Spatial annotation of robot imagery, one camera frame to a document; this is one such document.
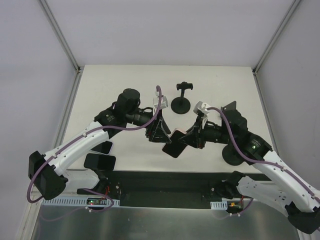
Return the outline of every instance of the black round base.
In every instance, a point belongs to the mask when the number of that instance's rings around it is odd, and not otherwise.
[[[171,102],[171,109],[176,114],[186,114],[189,112],[191,104],[188,99],[181,97],[176,97]]]
[[[232,166],[239,166],[244,162],[244,160],[238,156],[238,153],[235,152],[236,150],[234,149],[233,146],[225,146],[222,150],[222,157],[224,161]]]

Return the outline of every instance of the black mount bracket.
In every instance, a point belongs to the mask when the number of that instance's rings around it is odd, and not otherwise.
[[[312,234],[320,226],[320,208],[315,207],[314,212],[301,212],[294,202],[286,205],[289,222],[300,231]]]
[[[192,83],[183,81],[182,83],[178,83],[176,85],[176,89],[178,91],[181,90],[181,95],[172,100],[171,109],[176,114],[186,114],[187,112],[189,112],[191,104],[190,101],[185,98],[185,90],[194,89],[194,85]]]
[[[28,177],[31,180],[36,171],[45,163],[45,158],[38,151],[29,156]],[[58,176],[54,168],[46,165],[36,177],[34,185],[39,190],[45,200],[51,200],[59,196],[66,188],[68,179],[63,175]]]

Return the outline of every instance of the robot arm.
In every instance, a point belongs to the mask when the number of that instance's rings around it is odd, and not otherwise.
[[[221,126],[208,122],[209,110],[221,114]],[[219,196],[232,199],[241,194],[255,198],[284,214],[292,225],[307,234],[320,227],[320,191],[286,165],[263,138],[248,131],[247,120],[236,110],[236,102],[221,110],[199,102],[193,111],[198,115],[196,122],[180,142],[198,149],[204,148],[206,142],[227,144],[222,156],[228,164],[237,166],[246,162],[280,189],[235,171],[214,188]]]
[[[29,157],[28,176],[46,200],[61,194],[66,186],[92,188],[98,178],[87,171],[67,171],[79,157],[93,147],[111,139],[122,130],[146,128],[145,135],[150,142],[170,143],[170,130],[162,117],[162,109],[168,106],[165,96],[157,95],[153,106],[140,109],[140,94],[134,89],[126,89],[111,107],[100,112],[83,131],[62,145],[41,155],[38,151]],[[136,128],[125,128],[127,123]]]

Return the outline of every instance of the black smartphone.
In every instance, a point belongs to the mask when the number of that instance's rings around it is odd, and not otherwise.
[[[170,136],[171,143],[164,145],[162,151],[175,159],[179,157],[188,145],[178,140],[186,135],[186,133],[186,131],[176,128]]]
[[[112,146],[113,146],[112,141],[105,141],[95,146],[94,148],[92,148],[91,151],[109,155],[112,149]]]
[[[111,155],[88,153],[83,166],[86,169],[113,171],[116,165],[116,157]]]

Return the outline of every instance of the purple cable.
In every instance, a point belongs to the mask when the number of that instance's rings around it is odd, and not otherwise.
[[[253,203],[253,201],[254,201],[254,199],[251,198],[251,200],[250,200],[250,202],[248,203],[248,205],[245,206],[245,208],[244,208],[241,212],[239,212],[239,214],[240,214],[240,215],[243,214],[243,213],[251,206],[251,204]],[[217,219],[217,220],[223,220],[223,219],[226,219],[226,218],[232,217],[232,216],[238,216],[238,213],[233,213],[233,214],[231,214],[231,215],[229,214],[229,215],[226,215],[226,216],[223,216],[223,217],[216,217],[216,216],[213,215],[213,217],[214,217],[215,219]]]
[[[91,209],[91,212],[94,212],[94,213],[105,212],[105,211],[109,210],[109,209],[115,204],[114,200],[113,200],[111,197],[109,197],[108,195],[105,195],[105,194],[102,194],[102,193],[99,193],[99,192],[96,192],[96,191],[92,191],[92,190],[87,189],[87,188],[83,188],[83,189],[84,189],[85,191],[91,193],[91,194],[100,195],[100,196],[105,197],[106,199],[109,199],[109,200],[111,201],[111,205],[110,205],[110,206],[107,206],[107,207],[105,207],[105,208],[103,208],[103,209],[101,209],[101,210]],[[78,211],[78,210],[80,210],[80,209],[86,209],[86,208],[83,207],[83,206],[80,206],[80,207],[77,207],[77,208],[73,209],[72,211],[66,213],[65,215],[62,215],[62,216],[59,216],[59,217],[53,218],[53,219],[46,219],[46,218],[44,218],[44,217],[42,216],[42,213],[41,213],[41,210],[40,210],[40,211],[39,211],[39,216],[40,216],[40,218],[41,218],[42,220],[44,220],[44,221],[46,221],[46,222],[55,222],[55,221],[58,221],[58,220],[60,220],[60,219],[63,219],[63,218],[65,218],[65,217],[73,214],[74,212],[76,212],[76,211]]]
[[[271,165],[271,166],[277,167],[277,168],[279,168],[279,169],[282,169],[282,168],[283,168],[281,165],[275,164],[275,163],[273,163],[273,162],[270,162],[270,161],[258,161],[258,160],[251,159],[251,158],[247,157],[246,155],[244,155],[244,154],[241,152],[240,148],[238,147],[238,145],[237,145],[237,143],[236,143],[236,140],[235,140],[235,138],[234,138],[234,135],[233,135],[233,133],[232,133],[232,130],[231,130],[231,127],[230,127],[230,124],[229,124],[229,122],[228,122],[228,119],[227,119],[226,115],[225,115],[220,109],[218,109],[218,108],[216,108],[216,107],[208,107],[208,110],[215,110],[215,111],[217,111],[217,112],[221,115],[223,121],[225,122],[225,125],[226,125],[226,128],[227,128],[227,130],[228,130],[228,133],[229,133],[229,135],[230,135],[231,142],[232,142],[235,150],[238,152],[238,154],[239,154],[242,158],[244,158],[244,159],[247,160],[248,162],[251,162],[251,163],[254,163],[254,164],[267,164],[267,165]],[[294,178],[312,197],[315,196],[315,194],[308,188],[308,186],[306,186],[296,175],[294,175],[291,171],[289,171],[289,170],[287,170],[287,169],[285,169],[284,171],[285,171],[287,174],[289,174],[292,178]],[[314,199],[315,199],[318,203],[320,203],[320,199],[319,199],[318,197],[314,197]]]
[[[156,86],[156,90],[157,92],[159,92],[159,101],[158,101],[158,106],[156,108],[156,111],[154,113],[154,115],[152,116],[152,118],[145,124],[138,126],[138,127],[132,127],[132,128],[126,128],[126,127],[119,127],[119,126],[100,126],[100,127],[96,127],[94,129],[91,129],[89,131],[87,131],[85,134],[88,135],[90,133],[93,133],[95,131],[101,130],[101,129],[117,129],[117,130],[122,130],[122,131],[135,131],[135,130],[140,130],[145,128],[146,126],[148,126],[149,124],[151,124],[157,117],[159,111],[160,111],[160,106],[161,106],[161,101],[162,101],[162,91],[161,91],[161,87],[160,86]],[[61,149],[59,149],[59,151],[57,151],[55,153],[55,155],[59,155],[61,152],[63,152],[64,150],[66,150],[68,147],[70,147],[72,144],[74,144],[75,142],[79,141],[80,139],[84,138],[83,135],[80,135],[78,137],[76,137],[74,140],[70,141],[68,144],[66,144],[65,146],[63,146]],[[30,184],[28,186],[28,189],[26,191],[26,199],[29,203],[34,204],[38,201],[40,201],[43,197],[39,197],[36,200],[32,200],[30,197],[31,194],[31,190],[32,190],[32,186],[37,178],[37,176],[39,175],[39,173],[42,171],[42,169],[44,169],[44,167],[50,163],[50,161],[52,161],[54,159],[53,156],[49,157],[49,159],[47,161],[45,161],[39,168],[38,170],[35,172],[35,174],[33,175]]]

